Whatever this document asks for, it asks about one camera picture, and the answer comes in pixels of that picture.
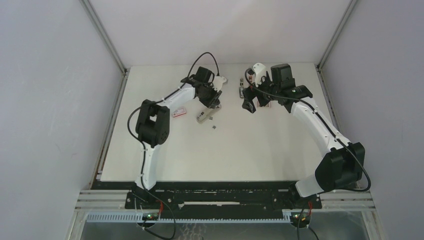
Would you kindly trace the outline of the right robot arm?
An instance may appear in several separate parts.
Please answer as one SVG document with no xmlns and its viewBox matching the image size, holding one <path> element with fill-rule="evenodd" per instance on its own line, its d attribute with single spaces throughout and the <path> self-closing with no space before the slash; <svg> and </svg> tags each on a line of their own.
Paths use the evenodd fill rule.
<svg viewBox="0 0 424 240">
<path fill-rule="evenodd" d="M 302 208 L 309 197 L 333 190 L 355 192 L 367 191 L 352 188 L 365 177 L 371 179 L 364 168 L 365 148 L 353 143 L 324 116 L 312 92 L 305 85 L 297 85 L 288 63 L 274 65 L 267 70 L 262 63 L 255 63 L 245 70 L 244 78 L 248 87 L 242 91 L 242 108 L 254 113 L 254 100 L 260 107 L 272 101 L 278 102 L 287 112 L 306 126 L 317 145 L 322 160 L 314 172 L 294 183 L 289 189 L 289 203 Z"/>
</svg>

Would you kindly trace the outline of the black and beige stapler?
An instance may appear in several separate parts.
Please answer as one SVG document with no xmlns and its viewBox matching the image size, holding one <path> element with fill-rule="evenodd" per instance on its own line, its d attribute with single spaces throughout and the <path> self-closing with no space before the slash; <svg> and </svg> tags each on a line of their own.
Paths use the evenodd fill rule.
<svg viewBox="0 0 424 240">
<path fill-rule="evenodd" d="M 215 113 L 222 109 L 222 105 L 219 104 L 215 108 L 204 108 L 196 117 L 196 121 L 202 124 L 204 121 L 209 120 Z"/>
</svg>

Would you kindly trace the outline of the small brown stapler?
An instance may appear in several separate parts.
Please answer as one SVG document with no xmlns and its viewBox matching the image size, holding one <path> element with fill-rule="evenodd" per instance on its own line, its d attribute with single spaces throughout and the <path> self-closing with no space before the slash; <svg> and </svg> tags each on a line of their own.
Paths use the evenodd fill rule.
<svg viewBox="0 0 424 240">
<path fill-rule="evenodd" d="M 243 79 L 243 78 L 240 78 L 240 79 L 239 79 L 238 92 L 239 92 L 239 97 L 240 97 L 241 99 L 244 99 L 244 98 L 245 98 L 245 97 L 244 97 L 244 89 L 245 89 L 245 86 L 244 86 L 244 79 Z"/>
</svg>

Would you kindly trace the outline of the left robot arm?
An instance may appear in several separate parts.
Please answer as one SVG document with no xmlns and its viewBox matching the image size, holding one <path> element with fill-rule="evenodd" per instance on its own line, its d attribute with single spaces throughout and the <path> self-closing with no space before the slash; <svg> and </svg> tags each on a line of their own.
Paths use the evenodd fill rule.
<svg viewBox="0 0 424 240">
<path fill-rule="evenodd" d="M 143 208 L 153 207 L 157 200 L 150 189 L 157 182 L 159 150 L 169 137 L 171 116 L 187 102 L 198 99 L 205 107 L 196 117 L 196 121 L 202 124 L 222 108 L 219 97 L 227 82 L 226 77 L 200 66 L 195 74 L 183 78 L 181 86 L 168 96 L 159 101 L 146 99 L 137 108 L 138 117 L 132 136 L 143 148 L 140 171 L 135 180 L 136 186 L 143 189 L 136 199 Z"/>
</svg>

